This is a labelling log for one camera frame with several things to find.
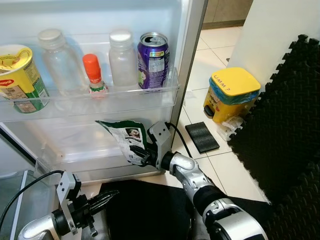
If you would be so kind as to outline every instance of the white tile floor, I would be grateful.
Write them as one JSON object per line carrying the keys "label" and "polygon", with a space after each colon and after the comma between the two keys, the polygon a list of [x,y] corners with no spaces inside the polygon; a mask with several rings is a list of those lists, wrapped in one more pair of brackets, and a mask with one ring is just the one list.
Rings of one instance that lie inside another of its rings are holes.
{"label": "white tile floor", "polygon": [[[217,70],[227,66],[241,34],[242,27],[202,30],[196,48],[194,62],[179,118],[178,128],[185,139],[192,157],[197,159],[200,168],[226,194],[257,201],[264,201],[261,190],[250,174],[232,152],[228,144],[217,134],[217,125],[203,111],[203,103],[209,87],[209,77]],[[200,154],[189,137],[185,125],[204,122],[220,148]],[[179,136],[176,134],[173,151],[187,154]],[[168,173],[161,176],[144,177],[141,180],[181,187],[181,184]]]}

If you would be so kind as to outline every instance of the glass shelf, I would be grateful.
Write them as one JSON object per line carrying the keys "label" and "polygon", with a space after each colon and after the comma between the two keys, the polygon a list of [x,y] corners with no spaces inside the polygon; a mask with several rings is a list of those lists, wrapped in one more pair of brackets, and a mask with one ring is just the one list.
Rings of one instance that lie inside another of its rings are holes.
{"label": "glass shelf", "polygon": [[[161,88],[114,91],[111,86],[108,93],[99,95],[100,98],[92,98],[89,93],[61,96],[57,89],[48,89],[49,97],[5,99],[0,96],[0,122],[112,114],[172,107],[176,103],[178,90],[177,69],[171,68],[167,80]],[[25,101],[30,101],[34,105],[43,102],[48,103],[37,112],[18,112],[14,105]]]}

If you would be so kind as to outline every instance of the bottle cap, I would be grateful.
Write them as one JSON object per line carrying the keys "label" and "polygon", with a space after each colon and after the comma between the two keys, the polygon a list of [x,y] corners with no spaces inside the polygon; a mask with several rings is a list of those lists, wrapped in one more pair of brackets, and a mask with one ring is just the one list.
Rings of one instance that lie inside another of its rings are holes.
{"label": "bottle cap", "polygon": [[114,48],[129,49],[134,43],[131,32],[116,30],[110,33],[110,45]]}
{"label": "bottle cap", "polygon": [[82,61],[90,82],[93,84],[99,83],[101,81],[101,69],[99,66],[98,57],[90,53],[84,55]]}
{"label": "bottle cap", "polygon": [[66,43],[66,39],[62,32],[54,28],[39,32],[38,40],[40,46],[48,50],[60,48]]}

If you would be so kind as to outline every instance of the green snack bag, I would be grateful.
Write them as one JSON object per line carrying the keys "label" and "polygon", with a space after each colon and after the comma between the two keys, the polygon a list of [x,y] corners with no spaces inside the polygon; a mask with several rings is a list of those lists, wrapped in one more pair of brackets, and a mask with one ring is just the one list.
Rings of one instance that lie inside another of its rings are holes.
{"label": "green snack bag", "polygon": [[141,122],[125,120],[117,122],[95,121],[104,127],[117,141],[120,149],[129,163],[142,165],[142,157],[130,150],[130,146],[146,149],[147,135]]}

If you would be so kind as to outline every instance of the clear plastic bottle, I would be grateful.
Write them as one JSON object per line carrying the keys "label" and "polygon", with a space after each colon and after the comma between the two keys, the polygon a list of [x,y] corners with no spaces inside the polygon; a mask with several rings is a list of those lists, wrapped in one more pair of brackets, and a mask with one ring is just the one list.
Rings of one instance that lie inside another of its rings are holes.
{"label": "clear plastic bottle", "polygon": [[133,43],[127,30],[110,33],[109,62],[116,90],[138,89],[138,62]]}
{"label": "clear plastic bottle", "polygon": [[75,50],[58,29],[46,29],[38,34],[44,63],[59,92],[64,96],[87,93],[88,84]]}

